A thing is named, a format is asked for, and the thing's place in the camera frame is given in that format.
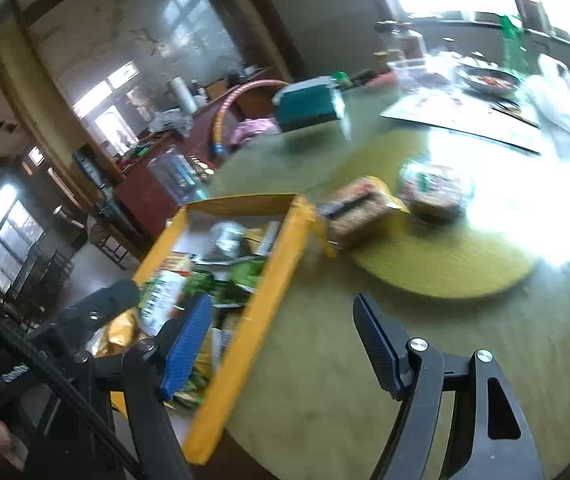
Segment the round scallion cracker pack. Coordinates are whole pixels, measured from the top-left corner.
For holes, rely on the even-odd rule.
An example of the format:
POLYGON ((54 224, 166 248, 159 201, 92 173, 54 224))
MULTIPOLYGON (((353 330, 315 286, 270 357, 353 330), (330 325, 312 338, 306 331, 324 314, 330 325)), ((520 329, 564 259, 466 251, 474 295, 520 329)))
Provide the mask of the round scallion cracker pack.
POLYGON ((407 159, 399 171, 398 196, 414 217, 449 223, 465 214, 475 186, 454 168, 430 158, 407 159))

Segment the yellow brown biscuit pack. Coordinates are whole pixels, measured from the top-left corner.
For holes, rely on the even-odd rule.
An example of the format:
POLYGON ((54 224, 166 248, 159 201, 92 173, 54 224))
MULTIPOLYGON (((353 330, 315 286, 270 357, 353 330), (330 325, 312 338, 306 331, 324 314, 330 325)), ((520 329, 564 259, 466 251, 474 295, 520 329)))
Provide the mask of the yellow brown biscuit pack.
POLYGON ((364 240, 394 214, 409 214, 378 177, 359 177, 338 188, 317 206, 320 229, 329 248, 341 250, 364 240))

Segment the green pea snack packet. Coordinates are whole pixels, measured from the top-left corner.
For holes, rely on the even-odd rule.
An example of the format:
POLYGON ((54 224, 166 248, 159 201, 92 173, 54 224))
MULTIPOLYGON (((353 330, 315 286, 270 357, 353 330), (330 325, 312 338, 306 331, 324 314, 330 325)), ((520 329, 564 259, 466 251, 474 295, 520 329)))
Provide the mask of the green pea snack packet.
POLYGON ((219 309, 245 307, 256 292, 267 259, 253 257, 224 264, 194 263, 181 289, 184 299, 206 294, 219 309))

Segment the silver foil snack bag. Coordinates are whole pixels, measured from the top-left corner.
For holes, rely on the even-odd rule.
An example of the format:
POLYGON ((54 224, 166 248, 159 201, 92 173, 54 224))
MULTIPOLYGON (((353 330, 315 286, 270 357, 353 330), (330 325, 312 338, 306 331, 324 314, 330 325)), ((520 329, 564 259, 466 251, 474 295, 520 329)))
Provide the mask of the silver foil snack bag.
POLYGON ((245 231, 245 226, 238 222, 217 222, 208 233, 208 246, 205 257, 212 261, 233 260, 241 257, 244 255, 245 231))

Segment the yellow cardboard tray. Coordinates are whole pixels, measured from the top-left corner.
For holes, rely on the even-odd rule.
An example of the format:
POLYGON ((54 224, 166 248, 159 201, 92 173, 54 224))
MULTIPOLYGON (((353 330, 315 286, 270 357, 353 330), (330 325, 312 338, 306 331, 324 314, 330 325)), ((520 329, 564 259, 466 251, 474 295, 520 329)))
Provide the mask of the yellow cardboard tray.
POLYGON ((183 453, 194 465, 206 464, 215 451, 305 250, 313 217, 313 207, 296 194, 224 196, 192 203, 173 217, 133 275, 133 281, 142 286, 170 255, 178 252, 203 255, 208 229, 215 222, 234 220, 251 228, 279 222, 274 235, 263 237, 270 247, 257 285, 250 289, 220 370, 213 373, 204 402, 187 430, 183 453))

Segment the hula hoop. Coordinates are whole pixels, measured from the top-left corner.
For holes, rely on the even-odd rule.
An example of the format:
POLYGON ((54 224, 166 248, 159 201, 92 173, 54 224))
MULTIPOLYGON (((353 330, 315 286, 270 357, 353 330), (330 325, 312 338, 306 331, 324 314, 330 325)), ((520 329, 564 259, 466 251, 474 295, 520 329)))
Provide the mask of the hula hoop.
POLYGON ((286 81, 263 78, 245 82, 228 91, 213 115, 209 134, 211 156, 223 158, 234 152, 234 130, 246 119, 271 117, 275 110, 273 96, 287 86, 286 81))

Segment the white thermos bottle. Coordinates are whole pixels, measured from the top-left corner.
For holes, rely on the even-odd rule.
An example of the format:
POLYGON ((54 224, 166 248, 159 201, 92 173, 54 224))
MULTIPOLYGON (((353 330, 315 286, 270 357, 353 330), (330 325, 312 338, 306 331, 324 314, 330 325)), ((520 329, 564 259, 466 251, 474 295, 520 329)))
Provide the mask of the white thermos bottle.
POLYGON ((169 84, 180 110, 186 115, 193 115, 198 110, 198 105, 184 80, 181 77, 174 77, 169 84))

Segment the pink cloth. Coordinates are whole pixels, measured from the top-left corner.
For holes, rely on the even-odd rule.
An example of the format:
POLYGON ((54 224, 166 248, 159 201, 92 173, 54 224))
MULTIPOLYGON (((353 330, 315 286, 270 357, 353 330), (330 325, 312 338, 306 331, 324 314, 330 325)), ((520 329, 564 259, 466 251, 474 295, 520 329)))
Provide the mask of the pink cloth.
POLYGON ((239 148, 258 136, 277 136, 280 133, 279 125, 271 117, 245 119, 234 129, 229 144, 231 148, 239 148))

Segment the printed paper mat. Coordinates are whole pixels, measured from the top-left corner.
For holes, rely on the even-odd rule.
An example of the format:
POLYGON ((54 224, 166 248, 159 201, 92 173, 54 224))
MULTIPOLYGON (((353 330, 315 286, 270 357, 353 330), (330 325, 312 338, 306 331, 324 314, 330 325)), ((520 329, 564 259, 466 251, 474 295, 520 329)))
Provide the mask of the printed paper mat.
POLYGON ((381 117, 468 133, 533 154, 549 155, 554 150, 538 126, 460 91, 422 88, 386 107, 381 117))

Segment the teal tissue box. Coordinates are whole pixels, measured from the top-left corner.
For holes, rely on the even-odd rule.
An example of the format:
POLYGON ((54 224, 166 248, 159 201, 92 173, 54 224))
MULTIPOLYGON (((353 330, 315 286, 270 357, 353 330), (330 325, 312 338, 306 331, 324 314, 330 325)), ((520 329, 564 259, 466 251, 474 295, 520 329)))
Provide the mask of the teal tissue box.
POLYGON ((275 121, 283 132, 333 122, 345 114, 343 96, 331 76, 289 84, 276 92, 272 102, 275 121))

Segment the white plastic bag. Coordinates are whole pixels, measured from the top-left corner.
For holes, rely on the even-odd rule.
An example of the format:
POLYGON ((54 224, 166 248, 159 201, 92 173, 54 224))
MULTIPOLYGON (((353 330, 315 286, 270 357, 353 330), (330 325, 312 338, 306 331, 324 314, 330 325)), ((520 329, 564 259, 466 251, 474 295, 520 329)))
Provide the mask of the white plastic bag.
POLYGON ((541 53, 539 73, 521 85, 533 106, 544 138, 554 145, 560 160, 570 160, 570 71, 566 64, 541 53))

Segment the metal dish with food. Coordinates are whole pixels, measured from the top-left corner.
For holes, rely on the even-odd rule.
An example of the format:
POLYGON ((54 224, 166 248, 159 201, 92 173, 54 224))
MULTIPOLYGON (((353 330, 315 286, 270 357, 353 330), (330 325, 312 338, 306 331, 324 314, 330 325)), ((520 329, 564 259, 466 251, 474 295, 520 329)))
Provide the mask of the metal dish with food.
POLYGON ((498 98, 513 96, 521 84, 519 78, 494 68, 461 65, 457 75, 472 90, 498 98))

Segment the clear plastic food container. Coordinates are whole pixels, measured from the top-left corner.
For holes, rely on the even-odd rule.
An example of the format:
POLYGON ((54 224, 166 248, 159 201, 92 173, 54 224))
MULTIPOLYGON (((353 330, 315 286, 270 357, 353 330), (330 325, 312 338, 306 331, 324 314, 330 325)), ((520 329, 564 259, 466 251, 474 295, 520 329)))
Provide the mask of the clear plastic food container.
POLYGON ((452 80, 446 68, 431 56, 421 60, 401 60, 388 62, 388 67, 398 79, 399 87, 405 92, 422 88, 449 88, 452 80))

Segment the red label bottle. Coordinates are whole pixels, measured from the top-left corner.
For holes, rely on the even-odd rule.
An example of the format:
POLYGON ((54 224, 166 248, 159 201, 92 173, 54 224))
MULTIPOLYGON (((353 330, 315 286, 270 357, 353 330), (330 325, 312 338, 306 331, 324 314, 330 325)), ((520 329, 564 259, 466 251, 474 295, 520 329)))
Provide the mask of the red label bottle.
POLYGON ((398 23, 396 26, 397 43, 407 60, 425 58, 426 48, 423 36, 411 29, 410 23, 398 23))

